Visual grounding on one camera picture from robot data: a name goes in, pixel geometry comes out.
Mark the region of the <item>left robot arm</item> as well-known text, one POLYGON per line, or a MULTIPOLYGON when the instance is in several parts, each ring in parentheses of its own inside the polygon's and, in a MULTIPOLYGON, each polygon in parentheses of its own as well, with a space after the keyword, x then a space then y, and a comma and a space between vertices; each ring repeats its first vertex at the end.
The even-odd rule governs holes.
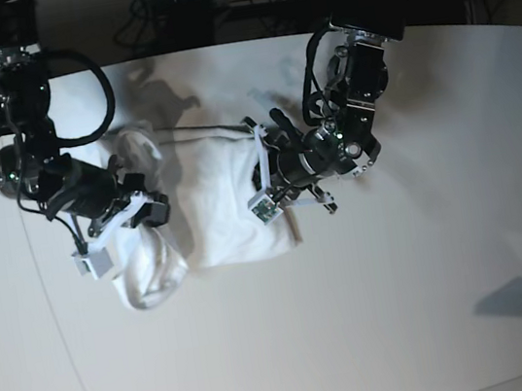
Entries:
POLYGON ((246 117, 258 153, 255 196, 248 209, 271 224, 287 208, 322 204, 330 214, 334 198, 320 187, 331 177, 358 177, 377 162, 381 144, 373 123, 377 99, 389 80, 385 44, 403 38, 408 0, 331 0, 330 15, 306 45, 298 129, 281 109, 270 110, 275 129, 246 117))

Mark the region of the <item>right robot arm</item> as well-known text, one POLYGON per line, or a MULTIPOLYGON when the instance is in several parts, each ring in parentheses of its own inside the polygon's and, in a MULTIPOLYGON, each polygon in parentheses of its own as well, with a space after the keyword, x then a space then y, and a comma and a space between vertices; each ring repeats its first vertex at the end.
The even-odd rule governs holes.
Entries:
POLYGON ((114 232, 166 224, 170 202, 143 174, 126 172, 119 156, 102 168, 69 155, 108 131, 114 90, 88 56, 40 46, 35 10, 34 0, 0 0, 0 193, 25 213, 64 225, 79 272, 99 279, 113 267, 107 244, 114 232), (48 65, 58 59, 82 64, 105 95, 100 126, 83 137, 59 137, 49 115, 48 65))

